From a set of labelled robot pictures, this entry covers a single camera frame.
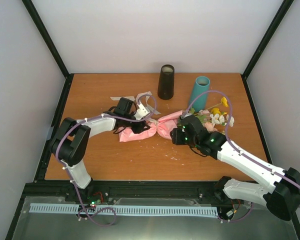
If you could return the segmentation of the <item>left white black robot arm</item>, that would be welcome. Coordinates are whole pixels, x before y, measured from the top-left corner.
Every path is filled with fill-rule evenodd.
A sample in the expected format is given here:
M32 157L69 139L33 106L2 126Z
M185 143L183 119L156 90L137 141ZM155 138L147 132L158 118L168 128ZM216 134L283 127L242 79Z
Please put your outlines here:
M122 97L116 106L98 116L73 119L65 118L58 127L50 143L50 151L63 164L70 182L77 186L76 195L82 201L93 198L94 188L84 164L89 138L103 132L116 131L119 128L131 128L134 133L142 133L150 128L146 120L153 115L140 99L136 102Z

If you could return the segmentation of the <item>artificial flower bunch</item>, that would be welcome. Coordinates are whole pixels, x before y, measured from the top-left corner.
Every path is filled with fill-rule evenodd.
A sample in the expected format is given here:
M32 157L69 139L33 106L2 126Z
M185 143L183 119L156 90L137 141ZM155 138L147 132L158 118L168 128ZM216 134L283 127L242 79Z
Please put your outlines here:
M220 103L215 104L207 109L195 110L193 107L186 111L187 114L194 115L204 128L206 128L210 133L218 131L220 127L233 127L235 124L235 118L230 116L228 112L223 111L219 108L228 108L228 100L223 96L220 99Z

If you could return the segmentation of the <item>pink bouquet wrapping paper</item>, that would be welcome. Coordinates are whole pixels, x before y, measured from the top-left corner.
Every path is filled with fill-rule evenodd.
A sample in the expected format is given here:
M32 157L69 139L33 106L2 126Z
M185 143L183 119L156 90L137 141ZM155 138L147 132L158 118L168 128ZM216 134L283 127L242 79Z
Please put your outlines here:
M160 117L158 120L151 119L146 123L149 125L149 129L141 133L133 133L131 128L126 128L119 133L119 142L131 142L140 141L153 137L158 134L160 137L171 140L170 132L177 128L177 120L183 114L182 110L173 112L166 116Z

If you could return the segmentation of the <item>cream printed ribbon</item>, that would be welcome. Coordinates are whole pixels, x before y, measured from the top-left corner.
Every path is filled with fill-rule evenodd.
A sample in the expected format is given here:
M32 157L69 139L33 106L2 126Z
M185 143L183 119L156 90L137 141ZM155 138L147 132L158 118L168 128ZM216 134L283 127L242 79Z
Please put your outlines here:
M153 103L156 103L156 98L153 96L151 91L146 91L146 92L141 92L138 93L137 95L130 95L130 96L124 96L124 98L127 98L131 101L134 101L135 103L138 103L138 100L140 99L141 101L143 101L143 98L145 98L145 108L150 111L153 112L154 115L160 115L161 113L157 110L157 107L155 107L155 105L151 105L148 103L149 99L152 99Z

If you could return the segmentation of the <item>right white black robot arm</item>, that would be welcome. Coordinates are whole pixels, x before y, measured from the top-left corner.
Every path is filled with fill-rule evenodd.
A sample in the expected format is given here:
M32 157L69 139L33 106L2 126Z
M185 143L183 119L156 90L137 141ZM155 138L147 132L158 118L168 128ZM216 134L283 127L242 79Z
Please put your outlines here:
M284 221L290 221L300 208L300 173L296 169L285 170L261 160L223 133L209 132L194 115L182 118L170 137L174 145L187 145L194 153L226 163L255 181L222 177L215 185L215 196L220 201L238 199L255 203Z

